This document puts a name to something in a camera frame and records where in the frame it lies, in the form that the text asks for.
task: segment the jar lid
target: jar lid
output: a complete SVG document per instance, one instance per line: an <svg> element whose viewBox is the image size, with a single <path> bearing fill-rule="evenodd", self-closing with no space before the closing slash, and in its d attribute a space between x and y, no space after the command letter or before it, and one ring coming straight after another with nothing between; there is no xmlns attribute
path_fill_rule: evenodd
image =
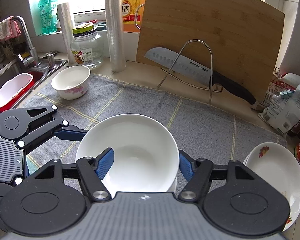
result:
<svg viewBox="0 0 300 240"><path fill-rule="evenodd" d="M93 23L83 23L72 29L73 34L85 33L94 28Z"/></svg>
<svg viewBox="0 0 300 240"><path fill-rule="evenodd" d="M87 31L85 33L73 33L72 36L74 36L74 37L86 36L86 35L96 32L96 31L97 31L97 28L94 28L91 31Z"/></svg>

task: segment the grid pattern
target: grid pattern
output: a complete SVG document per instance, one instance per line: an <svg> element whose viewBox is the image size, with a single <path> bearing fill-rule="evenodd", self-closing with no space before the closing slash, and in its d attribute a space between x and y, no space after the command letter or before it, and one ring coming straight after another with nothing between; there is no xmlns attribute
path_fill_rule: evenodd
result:
<svg viewBox="0 0 300 240"><path fill-rule="evenodd" d="M178 148L192 158L206 158L215 164L230 159L243 161L258 144L276 142L286 146L281 136L246 122L208 104L166 91L134 85L99 74L91 74L88 92L76 100L64 100L51 87L43 87L24 107L58 106L61 116L81 129L91 129L100 121L117 114L143 114L156 119L172 133ZM51 159L73 163L79 142L53 137L27 156L30 173ZM177 192L186 180L177 175ZM79 189L75 180L66 184ZM224 184L215 182L212 189Z"/></svg>

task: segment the green bottle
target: green bottle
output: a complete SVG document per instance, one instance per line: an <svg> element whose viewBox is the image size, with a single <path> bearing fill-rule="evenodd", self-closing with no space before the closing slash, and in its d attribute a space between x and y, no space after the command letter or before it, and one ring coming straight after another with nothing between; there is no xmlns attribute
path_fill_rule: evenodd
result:
<svg viewBox="0 0 300 240"><path fill-rule="evenodd" d="M40 0L39 13L43 33L53 33L57 31L57 0Z"/></svg>

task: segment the wooden cutting board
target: wooden cutting board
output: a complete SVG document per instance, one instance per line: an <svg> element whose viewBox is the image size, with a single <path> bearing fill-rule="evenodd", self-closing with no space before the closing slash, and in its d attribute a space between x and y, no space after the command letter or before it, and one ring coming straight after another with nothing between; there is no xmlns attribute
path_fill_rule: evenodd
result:
<svg viewBox="0 0 300 240"><path fill-rule="evenodd" d="M146 0L137 62L154 47L179 52L191 39L205 41L213 69L248 89L262 101L277 60L284 14L261 0ZM210 67L210 54L200 43L184 56Z"/></svg>

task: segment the faucet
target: faucet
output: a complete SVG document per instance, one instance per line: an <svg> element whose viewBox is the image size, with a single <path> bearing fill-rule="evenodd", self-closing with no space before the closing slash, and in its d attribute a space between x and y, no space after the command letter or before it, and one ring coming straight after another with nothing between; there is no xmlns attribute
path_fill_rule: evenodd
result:
<svg viewBox="0 0 300 240"><path fill-rule="evenodd" d="M37 53L37 50L35 49L35 47L32 44L32 41L30 39L30 36L29 36L28 30L27 30L25 21L20 16L14 16L12 18L12 20L16 20L16 21L20 22L21 27L23 29L23 33L24 33L24 35L26 37L26 43L27 43L27 45L29 47L29 50L30 50L30 56L29 57L22 58L22 56L19 54L18 55L18 59L21 61L22 65L25 68L27 68L33 62L36 65L39 65L40 62L39 62L39 58L38 58L38 53Z"/></svg>

